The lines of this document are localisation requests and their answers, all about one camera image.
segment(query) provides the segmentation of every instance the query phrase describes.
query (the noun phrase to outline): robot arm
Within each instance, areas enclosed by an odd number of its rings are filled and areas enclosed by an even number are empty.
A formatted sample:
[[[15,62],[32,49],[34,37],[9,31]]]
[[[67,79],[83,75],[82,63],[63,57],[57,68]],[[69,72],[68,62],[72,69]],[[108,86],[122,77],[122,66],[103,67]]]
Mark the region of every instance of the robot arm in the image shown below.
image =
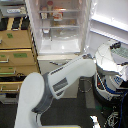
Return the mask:
[[[65,90],[81,76],[91,77],[96,66],[89,55],[81,55],[66,65],[48,74],[50,90],[56,99],[62,98]]]
[[[41,126],[40,116],[49,108],[53,97],[62,98],[65,90],[79,77],[91,77],[95,72],[96,65],[92,58],[81,55],[43,77],[39,73],[28,75],[20,90],[15,128]]]

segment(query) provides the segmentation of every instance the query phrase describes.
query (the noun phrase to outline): glass shelf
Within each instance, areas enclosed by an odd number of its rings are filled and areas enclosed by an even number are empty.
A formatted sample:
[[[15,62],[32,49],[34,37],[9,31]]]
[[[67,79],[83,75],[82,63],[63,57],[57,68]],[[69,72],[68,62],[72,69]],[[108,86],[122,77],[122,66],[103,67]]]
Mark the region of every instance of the glass shelf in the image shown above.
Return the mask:
[[[54,11],[39,11],[39,13],[54,13],[54,12],[80,12],[80,9],[57,9]]]
[[[58,29],[58,28],[79,28],[80,26],[77,24],[77,20],[76,19],[65,19],[62,21],[54,21],[54,20],[50,20],[50,21],[46,21],[43,20],[42,21],[42,29],[47,29],[47,28],[51,28],[51,29]]]

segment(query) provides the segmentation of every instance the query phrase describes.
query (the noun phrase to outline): transparent shelf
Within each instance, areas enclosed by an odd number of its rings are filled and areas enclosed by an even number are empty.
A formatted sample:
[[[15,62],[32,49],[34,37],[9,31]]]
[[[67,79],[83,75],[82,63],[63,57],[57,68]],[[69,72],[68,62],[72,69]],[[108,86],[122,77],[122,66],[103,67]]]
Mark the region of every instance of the transparent shelf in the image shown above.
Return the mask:
[[[54,20],[43,20],[42,21],[42,29],[62,29],[62,28],[79,28],[80,26],[77,24],[76,19],[65,19],[62,21],[54,21]]]
[[[114,18],[108,18],[108,17],[105,17],[105,16],[94,14],[91,17],[91,19],[128,32],[128,25],[124,24],[122,22],[119,22]]]
[[[80,9],[57,9],[53,11],[39,11],[38,13],[54,13],[54,12],[80,12]]]

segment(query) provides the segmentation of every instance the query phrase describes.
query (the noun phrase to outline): floor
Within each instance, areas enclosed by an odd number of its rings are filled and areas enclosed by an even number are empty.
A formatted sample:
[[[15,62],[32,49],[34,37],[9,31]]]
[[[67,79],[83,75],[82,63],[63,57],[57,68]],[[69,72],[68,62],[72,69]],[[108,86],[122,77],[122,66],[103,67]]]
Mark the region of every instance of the floor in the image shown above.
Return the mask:
[[[41,117],[42,125],[79,125],[81,128],[92,128],[93,122],[90,116],[94,115],[98,117],[99,124],[103,128],[106,119],[102,116],[101,110],[95,109],[94,106],[89,107],[87,105],[89,102],[86,100],[85,93],[81,91],[78,91],[76,99],[53,100],[51,108]],[[14,128],[16,111],[16,104],[0,103],[0,128]]]

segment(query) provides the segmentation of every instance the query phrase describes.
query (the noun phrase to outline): refrigerator shelf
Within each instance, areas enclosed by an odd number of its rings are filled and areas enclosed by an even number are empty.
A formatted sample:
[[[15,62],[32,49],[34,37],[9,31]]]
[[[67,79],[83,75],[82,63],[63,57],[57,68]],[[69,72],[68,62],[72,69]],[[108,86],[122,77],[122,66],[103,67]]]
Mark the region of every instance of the refrigerator shelf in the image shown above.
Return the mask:
[[[128,40],[125,40],[125,39],[123,39],[121,37],[118,37],[116,35],[113,35],[113,34],[110,34],[110,33],[95,29],[95,28],[91,28],[90,31],[94,32],[94,33],[97,33],[97,34],[100,34],[100,35],[105,36],[105,37],[109,37],[109,38],[118,40],[118,41],[123,42],[125,44],[128,44]]]
[[[108,18],[105,16],[94,14],[91,17],[91,19],[128,32],[128,25],[124,24],[122,22],[119,22],[119,21],[115,20],[114,18]]]
[[[61,29],[61,28],[79,28],[79,25],[57,25],[57,26],[50,26],[50,27],[45,27],[42,26],[42,29],[47,29],[47,28],[51,28],[51,29]]]
[[[80,12],[80,9],[58,9],[58,10],[54,10],[54,11],[39,11],[38,13],[54,13],[54,12]]]
[[[70,15],[70,17],[63,16],[62,20],[70,20],[70,19],[77,19],[77,18],[78,18],[78,16],[71,16]],[[54,18],[53,17],[48,17],[47,19],[42,19],[42,20],[54,20]]]

